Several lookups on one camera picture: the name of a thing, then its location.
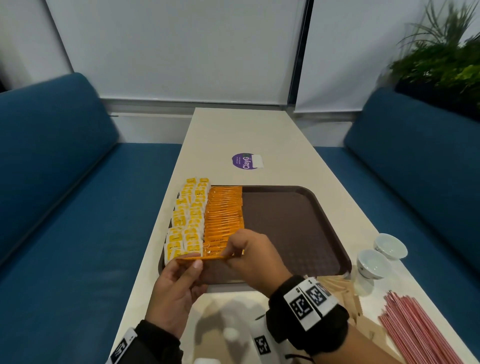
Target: blue sofa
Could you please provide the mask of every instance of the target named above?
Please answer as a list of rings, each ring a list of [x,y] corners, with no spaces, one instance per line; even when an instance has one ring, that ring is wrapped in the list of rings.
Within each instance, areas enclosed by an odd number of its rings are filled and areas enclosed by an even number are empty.
[[[381,88],[344,143],[315,149],[480,359],[480,124]]]
[[[0,95],[0,363],[104,363],[180,152],[79,73]]]

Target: backrest cushion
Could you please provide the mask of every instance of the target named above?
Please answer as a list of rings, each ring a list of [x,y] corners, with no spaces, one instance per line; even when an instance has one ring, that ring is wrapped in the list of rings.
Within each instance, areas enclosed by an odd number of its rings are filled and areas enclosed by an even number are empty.
[[[117,139],[79,73],[0,94],[0,264]]]
[[[478,122],[380,88],[345,145],[480,271]]]

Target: hand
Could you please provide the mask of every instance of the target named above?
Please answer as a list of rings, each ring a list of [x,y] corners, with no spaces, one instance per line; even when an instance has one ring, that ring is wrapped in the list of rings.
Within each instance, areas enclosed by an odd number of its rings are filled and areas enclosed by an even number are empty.
[[[180,339],[187,325],[192,304],[204,294],[207,285],[192,286],[203,269],[201,260],[187,268],[176,259],[170,261],[153,286],[145,320]]]
[[[225,262],[240,273],[250,287],[267,297],[292,276],[268,237],[248,229],[231,235],[221,254],[230,257]]]

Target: planter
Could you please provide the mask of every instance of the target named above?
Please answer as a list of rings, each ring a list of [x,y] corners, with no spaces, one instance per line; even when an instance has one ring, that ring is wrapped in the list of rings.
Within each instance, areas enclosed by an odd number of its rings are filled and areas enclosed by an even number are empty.
[[[395,86],[395,92],[423,101],[432,106],[445,109],[459,115],[480,121],[480,109],[476,101],[460,97],[460,89],[438,88],[432,82],[409,82],[400,80]]]

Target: right hand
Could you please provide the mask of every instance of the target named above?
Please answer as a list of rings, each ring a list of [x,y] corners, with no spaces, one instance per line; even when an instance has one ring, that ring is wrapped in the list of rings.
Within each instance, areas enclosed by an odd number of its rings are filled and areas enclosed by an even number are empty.
[[[252,230],[240,229],[231,235],[221,255],[228,257],[225,262],[250,287],[267,297],[292,276],[268,237]]]

